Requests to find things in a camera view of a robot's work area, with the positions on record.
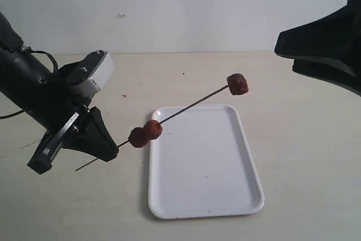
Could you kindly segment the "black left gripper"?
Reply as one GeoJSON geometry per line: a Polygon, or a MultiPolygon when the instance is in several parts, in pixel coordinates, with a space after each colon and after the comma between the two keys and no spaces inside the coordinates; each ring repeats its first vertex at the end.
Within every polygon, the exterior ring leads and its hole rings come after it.
{"type": "Polygon", "coordinates": [[[118,147],[97,107],[86,111],[77,121],[77,112],[88,107],[92,100],[92,96],[77,94],[67,83],[67,78],[77,67],[78,63],[62,66],[53,80],[39,85],[26,99],[30,105],[25,112],[47,130],[27,163],[38,174],[52,168],[52,162],[62,147],[106,162],[118,155],[118,147]]]}

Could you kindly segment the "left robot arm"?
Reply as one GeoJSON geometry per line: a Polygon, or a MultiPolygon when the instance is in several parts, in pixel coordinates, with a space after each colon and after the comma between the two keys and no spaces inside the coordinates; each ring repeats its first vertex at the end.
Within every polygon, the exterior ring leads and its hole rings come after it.
{"type": "Polygon", "coordinates": [[[2,15],[1,93],[46,129],[28,167],[38,174],[47,172],[61,148],[106,162],[114,159],[118,147],[101,111],[89,107],[114,71],[109,52],[96,50],[62,67],[49,55],[51,71],[35,57],[36,53],[24,46],[2,15]]]}

